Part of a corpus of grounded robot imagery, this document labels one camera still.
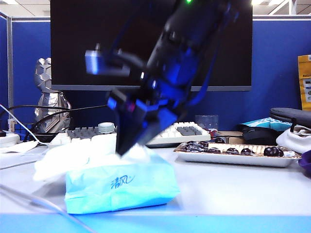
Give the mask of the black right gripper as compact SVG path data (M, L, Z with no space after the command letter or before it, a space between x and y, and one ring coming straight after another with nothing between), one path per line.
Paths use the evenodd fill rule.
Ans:
M183 113L190 91L190 74L130 72L134 88L115 87L108 107L118 115L116 152L123 156L135 144L148 144Z

